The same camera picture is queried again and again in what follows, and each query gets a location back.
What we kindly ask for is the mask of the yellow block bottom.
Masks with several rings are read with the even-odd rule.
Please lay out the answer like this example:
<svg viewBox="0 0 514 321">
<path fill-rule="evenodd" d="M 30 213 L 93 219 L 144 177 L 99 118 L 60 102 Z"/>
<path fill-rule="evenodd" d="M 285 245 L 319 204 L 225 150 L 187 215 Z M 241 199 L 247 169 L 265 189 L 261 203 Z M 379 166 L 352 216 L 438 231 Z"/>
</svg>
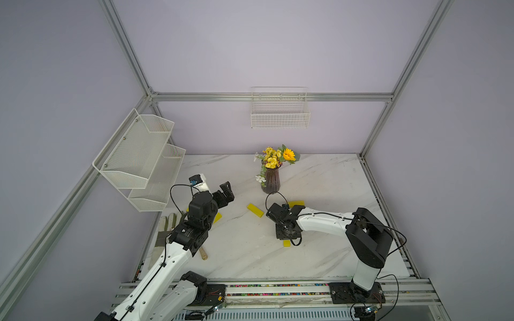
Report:
<svg viewBox="0 0 514 321">
<path fill-rule="evenodd" d="M 293 208 L 294 206 L 303 206 L 303 207 L 305 207 L 305 202 L 304 201 L 289 201 L 288 202 L 288 206 L 290 208 Z"/>
</svg>

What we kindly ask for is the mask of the yellow block top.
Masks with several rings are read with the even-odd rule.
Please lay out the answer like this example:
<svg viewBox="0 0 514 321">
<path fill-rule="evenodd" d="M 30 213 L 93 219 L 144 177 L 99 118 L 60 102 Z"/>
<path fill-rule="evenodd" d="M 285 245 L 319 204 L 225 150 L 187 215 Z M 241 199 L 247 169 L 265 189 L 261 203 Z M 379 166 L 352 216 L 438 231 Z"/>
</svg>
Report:
<svg viewBox="0 0 514 321">
<path fill-rule="evenodd" d="M 247 205 L 247 209 L 258 217 L 262 217 L 264 215 L 264 211 L 262 211 L 260 208 L 258 208 L 257 206 L 255 206 L 252 203 L 249 203 Z"/>
</svg>

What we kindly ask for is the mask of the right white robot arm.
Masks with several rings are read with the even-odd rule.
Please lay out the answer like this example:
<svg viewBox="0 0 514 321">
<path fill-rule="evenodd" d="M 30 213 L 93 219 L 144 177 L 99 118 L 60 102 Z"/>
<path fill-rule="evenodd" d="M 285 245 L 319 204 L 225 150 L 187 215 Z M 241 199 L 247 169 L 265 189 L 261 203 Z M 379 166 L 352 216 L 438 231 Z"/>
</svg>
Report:
<svg viewBox="0 0 514 321">
<path fill-rule="evenodd" d="M 394 240 L 389 227 L 363 207 L 353 213 L 332 213 L 275 203 L 266 216 L 275 223 L 277 239 L 294 246 L 301 244 L 304 231 L 347 237 L 359 259 L 351 285 L 364 293 L 372 291 Z"/>
</svg>

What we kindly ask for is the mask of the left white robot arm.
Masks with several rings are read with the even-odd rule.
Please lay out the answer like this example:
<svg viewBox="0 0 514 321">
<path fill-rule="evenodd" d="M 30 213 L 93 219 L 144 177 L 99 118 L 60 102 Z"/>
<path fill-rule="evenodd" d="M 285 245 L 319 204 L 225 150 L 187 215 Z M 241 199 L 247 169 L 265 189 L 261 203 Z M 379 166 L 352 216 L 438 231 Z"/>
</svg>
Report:
<svg viewBox="0 0 514 321">
<path fill-rule="evenodd" d="M 193 194 L 187 217 L 165 238 L 165 247 L 148 274 L 111 313 L 101 312 L 96 320 L 173 320 L 186 306 L 206 298 L 206 278 L 187 272 L 173 291 L 165 295 L 180 271 L 197 254 L 208 237 L 218 210 L 234 200 L 227 181 L 210 192 L 204 178 L 190 178 Z"/>
</svg>

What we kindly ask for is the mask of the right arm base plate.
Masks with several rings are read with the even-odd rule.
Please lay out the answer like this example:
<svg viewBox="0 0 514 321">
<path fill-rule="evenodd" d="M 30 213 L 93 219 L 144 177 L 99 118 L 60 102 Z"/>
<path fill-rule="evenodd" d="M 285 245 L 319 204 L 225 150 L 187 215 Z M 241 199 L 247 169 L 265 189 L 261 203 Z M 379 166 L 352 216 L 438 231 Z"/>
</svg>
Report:
<svg viewBox="0 0 514 321">
<path fill-rule="evenodd" d="M 329 294 L 334 304 L 384 304 L 381 284 L 374 282 L 371 290 L 364 290 L 353 282 L 329 283 Z"/>
</svg>

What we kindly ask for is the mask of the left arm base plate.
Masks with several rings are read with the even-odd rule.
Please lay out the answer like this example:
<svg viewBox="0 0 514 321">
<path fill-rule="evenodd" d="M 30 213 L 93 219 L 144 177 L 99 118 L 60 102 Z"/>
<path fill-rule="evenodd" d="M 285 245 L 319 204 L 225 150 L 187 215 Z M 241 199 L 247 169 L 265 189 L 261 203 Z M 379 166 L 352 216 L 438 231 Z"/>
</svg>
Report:
<svg viewBox="0 0 514 321">
<path fill-rule="evenodd" d="M 214 304 L 219 304 L 224 301 L 225 296 L 225 284 L 207 284 L 200 294 L 200 297 L 196 298 L 189 307 L 213 306 Z"/>
</svg>

